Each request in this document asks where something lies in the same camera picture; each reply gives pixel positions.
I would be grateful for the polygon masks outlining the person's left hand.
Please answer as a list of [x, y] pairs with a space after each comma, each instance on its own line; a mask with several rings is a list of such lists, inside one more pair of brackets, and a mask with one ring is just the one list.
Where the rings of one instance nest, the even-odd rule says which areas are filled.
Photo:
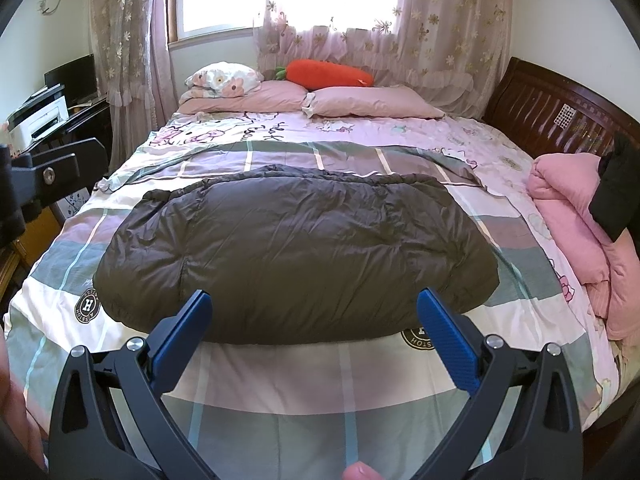
[[27, 411], [22, 388], [17, 385], [11, 374], [4, 335], [1, 335], [0, 348], [0, 405], [1, 418], [9, 426], [21, 447], [40, 469], [45, 470], [46, 461], [40, 428]]

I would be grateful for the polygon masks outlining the person's right hand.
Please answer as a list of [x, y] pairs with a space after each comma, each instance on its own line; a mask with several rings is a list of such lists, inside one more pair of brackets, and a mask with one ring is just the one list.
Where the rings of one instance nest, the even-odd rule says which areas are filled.
[[373, 468], [365, 463], [357, 462], [349, 465], [342, 474], [343, 480], [384, 480]]

